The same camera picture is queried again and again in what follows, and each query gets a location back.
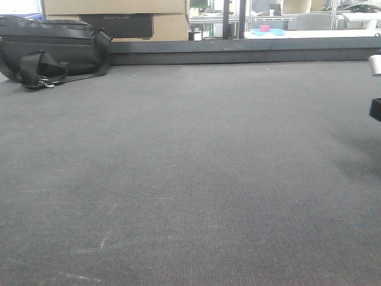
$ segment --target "black ledge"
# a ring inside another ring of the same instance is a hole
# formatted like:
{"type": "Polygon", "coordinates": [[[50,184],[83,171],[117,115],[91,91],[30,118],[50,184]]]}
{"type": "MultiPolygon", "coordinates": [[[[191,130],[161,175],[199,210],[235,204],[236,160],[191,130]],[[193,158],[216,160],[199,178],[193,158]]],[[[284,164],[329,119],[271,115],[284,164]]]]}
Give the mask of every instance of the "black ledge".
{"type": "Polygon", "coordinates": [[[365,61],[381,37],[112,42],[111,65],[365,61]]]}

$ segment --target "bag strap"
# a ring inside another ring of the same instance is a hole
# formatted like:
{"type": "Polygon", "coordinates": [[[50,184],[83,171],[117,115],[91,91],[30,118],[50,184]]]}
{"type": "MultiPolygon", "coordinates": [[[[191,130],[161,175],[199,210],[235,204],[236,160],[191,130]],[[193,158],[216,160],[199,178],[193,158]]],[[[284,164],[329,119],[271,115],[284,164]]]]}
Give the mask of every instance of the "bag strap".
{"type": "Polygon", "coordinates": [[[110,67],[110,53],[108,46],[113,38],[102,28],[95,36],[96,43],[99,48],[99,56],[101,58],[102,65],[95,73],[80,74],[78,76],[67,76],[63,82],[74,82],[81,79],[89,79],[97,76],[104,76],[110,67]]]}
{"type": "Polygon", "coordinates": [[[51,88],[63,83],[67,63],[56,62],[47,52],[35,52],[21,58],[18,76],[29,89],[51,88]]]}

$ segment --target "blue tray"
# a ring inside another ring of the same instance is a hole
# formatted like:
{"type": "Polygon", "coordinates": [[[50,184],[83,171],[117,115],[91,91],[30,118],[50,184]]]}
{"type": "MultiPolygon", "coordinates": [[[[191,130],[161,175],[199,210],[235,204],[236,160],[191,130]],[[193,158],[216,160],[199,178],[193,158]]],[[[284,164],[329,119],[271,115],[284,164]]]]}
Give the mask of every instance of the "blue tray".
{"type": "Polygon", "coordinates": [[[284,36],[286,33],[284,30],[280,30],[280,29],[270,29],[269,32],[260,32],[259,29],[250,29],[250,31],[252,34],[255,34],[257,36],[263,36],[263,35],[266,35],[268,33],[271,33],[275,36],[284,36]]]}

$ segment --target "gray carpet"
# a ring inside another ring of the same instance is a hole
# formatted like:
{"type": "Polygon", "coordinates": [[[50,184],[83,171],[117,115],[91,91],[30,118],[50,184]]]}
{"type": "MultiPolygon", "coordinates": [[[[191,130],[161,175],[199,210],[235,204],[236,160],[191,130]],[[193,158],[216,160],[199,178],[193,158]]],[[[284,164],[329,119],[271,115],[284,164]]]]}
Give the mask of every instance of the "gray carpet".
{"type": "Polygon", "coordinates": [[[0,285],[376,286],[367,63],[0,83],[0,285]]]}

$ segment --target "black box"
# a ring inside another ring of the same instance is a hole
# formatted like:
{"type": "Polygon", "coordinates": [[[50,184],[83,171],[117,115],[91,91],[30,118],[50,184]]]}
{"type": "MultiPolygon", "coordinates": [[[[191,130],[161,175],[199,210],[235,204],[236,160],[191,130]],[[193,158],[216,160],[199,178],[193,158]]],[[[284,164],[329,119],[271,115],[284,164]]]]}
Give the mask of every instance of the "black box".
{"type": "Polygon", "coordinates": [[[372,100],[369,115],[374,119],[381,121],[381,98],[372,100]]]}
{"type": "Polygon", "coordinates": [[[104,28],[113,38],[148,39],[154,35],[153,14],[90,14],[79,17],[96,29],[104,28]]]}

